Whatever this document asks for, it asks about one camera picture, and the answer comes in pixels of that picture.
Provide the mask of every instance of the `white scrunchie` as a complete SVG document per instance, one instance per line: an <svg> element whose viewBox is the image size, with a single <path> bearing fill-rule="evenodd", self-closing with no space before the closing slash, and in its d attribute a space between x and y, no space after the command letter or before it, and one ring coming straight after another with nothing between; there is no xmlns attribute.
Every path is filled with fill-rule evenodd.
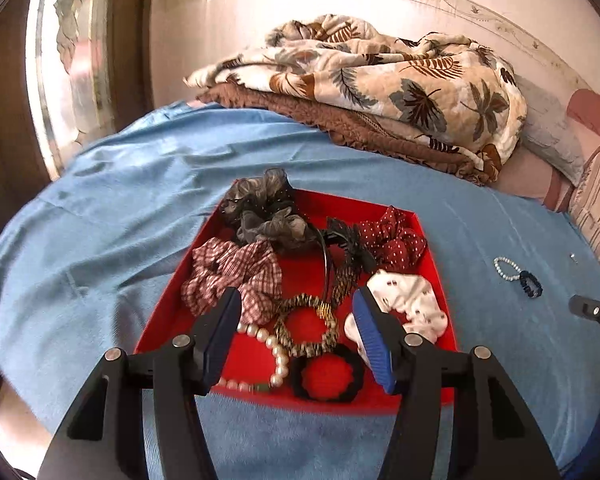
<svg viewBox="0 0 600 480"><path fill-rule="evenodd" d="M407 318L402 328L405 333L416 332L435 343L445 333L448 319L440 310L431 284L416 274L397 274L380 270L366 286L383 312L397 310ZM365 347L353 314L344 322L345 335L358 345L358 353L368 365Z"/></svg>

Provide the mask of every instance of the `blue fabric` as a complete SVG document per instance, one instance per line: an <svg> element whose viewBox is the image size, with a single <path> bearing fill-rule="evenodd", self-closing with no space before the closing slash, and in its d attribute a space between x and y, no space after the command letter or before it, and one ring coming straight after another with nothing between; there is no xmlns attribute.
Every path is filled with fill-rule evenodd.
<svg viewBox="0 0 600 480"><path fill-rule="evenodd" d="M106 349L133 350L232 181L271 166L283 166L295 187L417 212L460 349L491 348L558 464L577 455L600 410L600 326L572 316L567 304L573 294L600 300L600 265L565 215L334 146L272 112L217 105L171 105L94 144L0 236L0 370L50 431ZM533 272L542 297L530 300L502 280L493 268L499 255ZM219 396L198 404L220 478L374 478L393 424L387 416L317 416ZM447 450L450 420L443 410ZM147 413L158 478L152 428Z"/></svg>

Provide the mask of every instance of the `pink checkered scrunchie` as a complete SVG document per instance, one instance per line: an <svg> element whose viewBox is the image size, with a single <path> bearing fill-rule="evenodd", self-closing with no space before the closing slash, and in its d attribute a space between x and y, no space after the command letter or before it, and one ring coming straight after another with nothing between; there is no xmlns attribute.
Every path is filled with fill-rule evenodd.
<svg viewBox="0 0 600 480"><path fill-rule="evenodd" d="M215 306L228 286L240 292L240 322L263 325L275 316L275 300L282 297L282 270L268 240L239 247L211 238L193 249L191 257L191 277L180 293L194 316Z"/></svg>

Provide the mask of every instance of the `leaf print blanket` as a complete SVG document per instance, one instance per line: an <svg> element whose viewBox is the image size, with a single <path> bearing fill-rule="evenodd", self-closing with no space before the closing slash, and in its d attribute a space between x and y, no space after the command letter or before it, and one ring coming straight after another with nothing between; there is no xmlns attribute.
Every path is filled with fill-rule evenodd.
<svg viewBox="0 0 600 480"><path fill-rule="evenodd" d="M526 118L513 68L491 49L437 32L419 41L394 38L334 14L285 23L263 47L185 79L202 89L222 82L400 121L419 132L415 142L451 145L479 171L488 160L492 180Z"/></svg>

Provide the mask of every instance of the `black hair tie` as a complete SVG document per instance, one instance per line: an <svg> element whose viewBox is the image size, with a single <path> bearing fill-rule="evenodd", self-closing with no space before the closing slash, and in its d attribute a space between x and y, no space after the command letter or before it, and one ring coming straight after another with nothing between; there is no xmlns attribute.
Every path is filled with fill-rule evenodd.
<svg viewBox="0 0 600 480"><path fill-rule="evenodd" d="M289 382L293 388L294 395L299 399L312 400L314 402L351 402L356 398L356 395L362 388L365 367L362 358L350 350L347 346L342 343L338 343L333 349L333 354L338 357L342 357L347 364L351 367L351 382L347 385L347 388L337 397L331 399L317 399L313 397L306 388L302 385L302 372L306 368L309 358L297 357L293 359L289 365Z"/></svg>
<svg viewBox="0 0 600 480"><path fill-rule="evenodd" d="M532 290L526 280L529 280L531 283L533 283L536 290ZM520 272L520 285L522 285L522 288L528 297L539 298L542 296L542 285L540 285L538 279L531 272L528 272L528 270L523 270Z"/></svg>

